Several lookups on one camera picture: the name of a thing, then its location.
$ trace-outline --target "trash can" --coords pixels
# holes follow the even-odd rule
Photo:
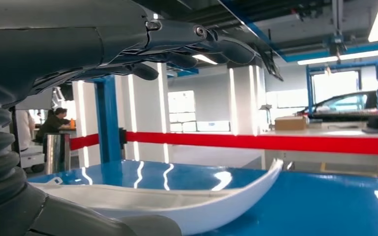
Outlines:
[[[46,174],[70,170],[70,134],[46,135]]]

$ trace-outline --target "orange bottle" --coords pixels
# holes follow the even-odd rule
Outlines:
[[[73,119],[70,119],[70,128],[74,129],[76,127],[76,122]]]

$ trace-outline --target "white pillar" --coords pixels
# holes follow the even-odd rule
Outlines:
[[[256,84],[257,84],[257,109],[260,109],[261,106],[267,104],[266,99],[266,83],[264,80],[264,69],[259,67],[258,65],[255,66],[255,76],[256,76]],[[267,111],[266,110],[258,110],[257,111],[257,124],[258,124],[258,133],[262,134],[267,132],[269,128],[269,122],[267,121]]]
[[[232,133],[257,136],[266,122],[266,113],[259,111],[266,104],[263,69],[256,65],[231,68],[229,77]],[[264,150],[258,149],[257,156],[265,169]]]
[[[229,69],[231,129],[234,135],[257,135],[257,80],[255,67]]]
[[[73,82],[76,106],[76,132],[78,137],[97,134],[95,85],[83,81]],[[99,145],[79,149],[79,165],[87,167],[100,164]]]
[[[156,80],[146,81],[135,75],[116,77],[119,127],[131,132],[166,133],[170,131],[166,65],[146,64],[159,72]],[[169,163],[171,157],[167,144],[126,145],[126,159]]]

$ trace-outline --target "blue table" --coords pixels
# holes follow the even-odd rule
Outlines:
[[[216,173],[229,172],[228,179]],[[243,187],[264,171],[157,162],[111,162],[36,177],[64,184],[152,189]],[[232,223],[203,236],[378,236],[378,179],[282,172],[270,191]]]

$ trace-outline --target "red rope barrier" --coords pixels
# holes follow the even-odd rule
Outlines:
[[[91,134],[85,137],[70,139],[70,150],[77,150],[96,144],[99,144],[99,135]]]
[[[378,138],[127,132],[126,140],[209,147],[378,154]]]

